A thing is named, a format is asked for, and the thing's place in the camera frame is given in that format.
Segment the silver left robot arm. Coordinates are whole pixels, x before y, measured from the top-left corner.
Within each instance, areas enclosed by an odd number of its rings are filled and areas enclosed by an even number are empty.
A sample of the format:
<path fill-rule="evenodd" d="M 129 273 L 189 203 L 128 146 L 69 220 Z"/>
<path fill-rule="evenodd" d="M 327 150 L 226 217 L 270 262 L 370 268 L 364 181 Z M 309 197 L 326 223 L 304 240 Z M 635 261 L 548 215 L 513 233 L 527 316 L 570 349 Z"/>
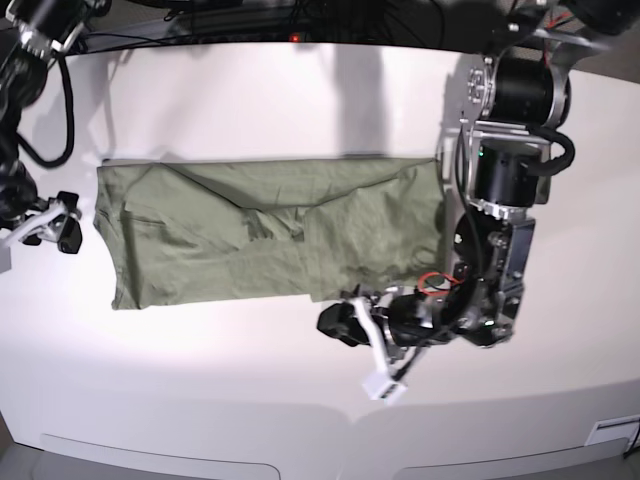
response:
<path fill-rule="evenodd" d="M 553 176 L 574 161 L 560 130 L 569 74 L 610 49 L 639 19 L 635 1 L 525 1 L 512 6 L 471 65 L 452 173 L 461 206 L 451 274 L 426 273 L 410 292 L 357 288 L 323 310 L 326 336 L 373 350 L 400 379 L 428 348 L 463 338 L 479 347 L 513 333 L 535 222 Z"/>

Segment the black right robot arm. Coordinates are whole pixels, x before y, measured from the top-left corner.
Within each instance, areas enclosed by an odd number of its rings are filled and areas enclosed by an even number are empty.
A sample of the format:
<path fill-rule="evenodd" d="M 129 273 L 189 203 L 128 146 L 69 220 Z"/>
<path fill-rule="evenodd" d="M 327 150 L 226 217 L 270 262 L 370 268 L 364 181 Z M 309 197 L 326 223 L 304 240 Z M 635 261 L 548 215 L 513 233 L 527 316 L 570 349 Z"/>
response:
<path fill-rule="evenodd" d="M 1 34 L 1 247 L 43 241 L 75 255 L 83 235 L 79 196 L 61 191 L 48 199 L 19 158 L 23 150 L 36 165 L 53 170 L 70 159 L 75 146 L 74 95 L 66 55 L 94 17 L 106 15 L 109 1 L 5 1 L 10 23 Z M 49 68 L 59 67 L 64 95 L 66 140 L 63 152 L 43 158 L 19 132 L 22 112 L 42 94 Z"/>

